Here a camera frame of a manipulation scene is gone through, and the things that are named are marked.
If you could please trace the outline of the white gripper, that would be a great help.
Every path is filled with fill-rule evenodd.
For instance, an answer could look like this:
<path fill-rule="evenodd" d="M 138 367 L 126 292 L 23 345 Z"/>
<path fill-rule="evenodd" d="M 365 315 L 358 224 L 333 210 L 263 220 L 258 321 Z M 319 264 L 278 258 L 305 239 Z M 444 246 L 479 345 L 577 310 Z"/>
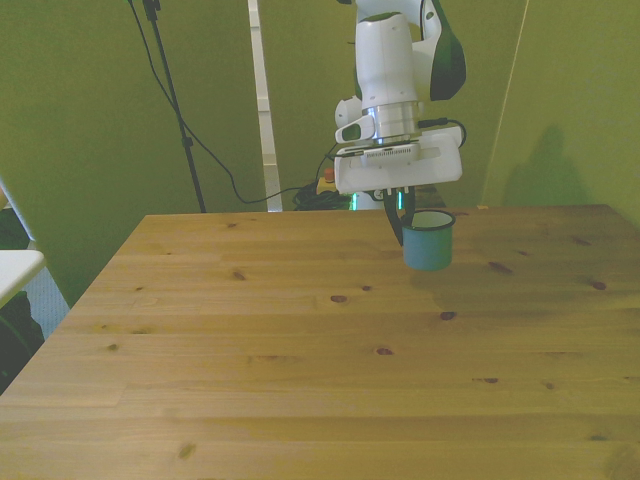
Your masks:
<path fill-rule="evenodd" d="M 409 142 L 392 146 L 347 147 L 335 158 L 335 184 L 339 192 L 383 191 L 384 210 L 400 246 L 404 226 L 410 226 L 416 211 L 413 186 L 458 180 L 462 175 L 459 126 L 430 130 Z M 398 214 L 398 194 L 405 188 L 404 215 Z"/>

